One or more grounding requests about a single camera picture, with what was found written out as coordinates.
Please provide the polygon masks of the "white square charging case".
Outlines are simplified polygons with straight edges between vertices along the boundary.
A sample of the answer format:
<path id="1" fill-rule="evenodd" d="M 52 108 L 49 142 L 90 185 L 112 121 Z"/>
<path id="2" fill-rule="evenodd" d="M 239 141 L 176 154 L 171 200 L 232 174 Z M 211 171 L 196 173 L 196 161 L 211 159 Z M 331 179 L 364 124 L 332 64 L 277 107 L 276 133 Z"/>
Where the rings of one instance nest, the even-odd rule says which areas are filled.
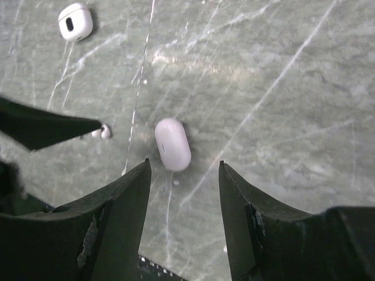
<path id="1" fill-rule="evenodd" d="M 64 8 L 58 17 L 60 34 L 68 42 L 78 42 L 93 31 L 93 17 L 86 4 L 76 2 Z"/>

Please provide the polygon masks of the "white oval charging case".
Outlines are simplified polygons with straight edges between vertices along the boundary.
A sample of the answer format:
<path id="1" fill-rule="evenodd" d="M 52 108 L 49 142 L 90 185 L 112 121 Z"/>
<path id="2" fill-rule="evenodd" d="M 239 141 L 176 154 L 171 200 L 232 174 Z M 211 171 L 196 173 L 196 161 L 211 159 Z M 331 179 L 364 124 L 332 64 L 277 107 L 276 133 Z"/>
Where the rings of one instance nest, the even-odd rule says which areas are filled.
<path id="1" fill-rule="evenodd" d="M 161 161 L 167 170 L 181 172 L 189 166 L 192 155 L 181 122 L 173 118 L 159 121 L 155 127 L 155 140 Z"/>

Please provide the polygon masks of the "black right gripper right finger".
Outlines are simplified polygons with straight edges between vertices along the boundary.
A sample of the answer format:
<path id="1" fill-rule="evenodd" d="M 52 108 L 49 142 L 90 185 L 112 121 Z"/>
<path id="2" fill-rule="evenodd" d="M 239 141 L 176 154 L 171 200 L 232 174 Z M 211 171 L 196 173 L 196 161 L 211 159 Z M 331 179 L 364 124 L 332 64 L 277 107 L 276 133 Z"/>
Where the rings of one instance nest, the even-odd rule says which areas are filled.
<path id="1" fill-rule="evenodd" d="M 373 280 L 374 208 L 310 214 L 220 162 L 220 206 L 233 280 Z"/>

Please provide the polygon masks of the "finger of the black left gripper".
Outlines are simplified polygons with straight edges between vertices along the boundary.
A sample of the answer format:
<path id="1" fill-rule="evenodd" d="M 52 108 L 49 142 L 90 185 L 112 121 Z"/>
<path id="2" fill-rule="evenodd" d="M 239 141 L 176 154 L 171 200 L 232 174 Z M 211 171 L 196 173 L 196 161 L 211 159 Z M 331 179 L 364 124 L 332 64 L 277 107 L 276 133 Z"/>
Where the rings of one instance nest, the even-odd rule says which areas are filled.
<path id="1" fill-rule="evenodd" d="M 95 119 L 59 115 L 1 97 L 1 132 L 29 150 L 40 150 L 101 128 Z"/>

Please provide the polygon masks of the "white clip earbud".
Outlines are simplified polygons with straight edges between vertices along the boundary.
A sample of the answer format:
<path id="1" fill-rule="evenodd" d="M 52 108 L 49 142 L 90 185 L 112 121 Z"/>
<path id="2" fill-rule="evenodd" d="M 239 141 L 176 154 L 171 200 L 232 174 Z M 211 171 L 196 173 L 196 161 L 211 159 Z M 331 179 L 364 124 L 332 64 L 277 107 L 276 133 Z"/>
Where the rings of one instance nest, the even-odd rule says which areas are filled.
<path id="1" fill-rule="evenodd" d="M 100 129 L 92 131 L 91 137 L 92 138 L 102 138 L 108 139 L 112 135 L 111 128 L 107 124 L 103 124 Z"/>

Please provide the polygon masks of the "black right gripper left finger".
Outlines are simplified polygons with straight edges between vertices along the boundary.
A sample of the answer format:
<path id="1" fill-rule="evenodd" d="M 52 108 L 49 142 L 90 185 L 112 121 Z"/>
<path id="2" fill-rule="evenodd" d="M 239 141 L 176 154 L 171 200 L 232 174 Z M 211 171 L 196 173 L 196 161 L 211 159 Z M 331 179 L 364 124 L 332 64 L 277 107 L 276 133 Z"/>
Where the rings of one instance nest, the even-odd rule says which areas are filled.
<path id="1" fill-rule="evenodd" d="M 136 280 L 151 165 L 56 208 L 21 194 L 1 163 L 2 280 Z"/>

